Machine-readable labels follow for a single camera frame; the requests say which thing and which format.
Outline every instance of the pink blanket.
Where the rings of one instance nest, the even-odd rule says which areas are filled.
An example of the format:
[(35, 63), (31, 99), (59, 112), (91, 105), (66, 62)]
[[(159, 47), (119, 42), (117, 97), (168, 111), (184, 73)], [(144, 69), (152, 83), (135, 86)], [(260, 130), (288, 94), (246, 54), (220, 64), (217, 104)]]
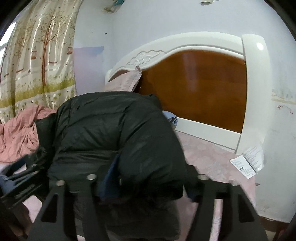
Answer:
[(38, 148), (35, 119), (55, 113), (44, 106), (34, 105), (24, 109), (5, 124), (0, 124), (0, 162), (14, 162)]

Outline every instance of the curtain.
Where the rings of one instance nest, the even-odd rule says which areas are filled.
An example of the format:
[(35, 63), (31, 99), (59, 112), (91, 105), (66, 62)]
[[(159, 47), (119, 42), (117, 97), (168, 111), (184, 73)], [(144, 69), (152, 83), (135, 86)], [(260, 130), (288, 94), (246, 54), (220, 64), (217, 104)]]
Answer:
[(73, 41), (82, 0), (33, 0), (17, 18), (0, 69), (0, 120), (76, 95)]

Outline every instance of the wooden headboard panel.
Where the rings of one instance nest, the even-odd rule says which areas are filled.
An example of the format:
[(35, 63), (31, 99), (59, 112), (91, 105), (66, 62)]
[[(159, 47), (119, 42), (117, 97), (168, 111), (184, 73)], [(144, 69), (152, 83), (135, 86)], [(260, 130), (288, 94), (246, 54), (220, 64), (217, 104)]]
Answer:
[(158, 39), (121, 59), (106, 82), (137, 65), (142, 77), (135, 92), (155, 94), (178, 116), (178, 130), (238, 154), (263, 142), (271, 70), (262, 37), (197, 32)]

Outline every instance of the birdcage print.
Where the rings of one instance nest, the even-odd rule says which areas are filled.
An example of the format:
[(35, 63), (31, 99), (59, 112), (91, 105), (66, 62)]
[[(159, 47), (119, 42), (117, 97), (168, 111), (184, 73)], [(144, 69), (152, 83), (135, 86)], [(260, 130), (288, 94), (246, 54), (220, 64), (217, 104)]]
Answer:
[(67, 52), (67, 54), (72, 54), (73, 53), (73, 47), (70, 45), (69, 47), (68, 47), (68, 52)]
[(31, 59), (35, 59), (37, 56), (37, 50), (32, 50)]

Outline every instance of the pink pillowcase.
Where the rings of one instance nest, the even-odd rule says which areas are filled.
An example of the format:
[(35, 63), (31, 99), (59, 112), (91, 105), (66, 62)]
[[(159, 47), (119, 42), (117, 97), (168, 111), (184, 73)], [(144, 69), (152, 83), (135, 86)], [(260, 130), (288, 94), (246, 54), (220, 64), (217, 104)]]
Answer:
[(139, 66), (136, 66), (135, 70), (127, 72), (118, 76), (117, 78), (108, 82), (104, 87), (106, 91), (128, 91), (133, 92), (139, 83), (142, 76), (142, 71)]

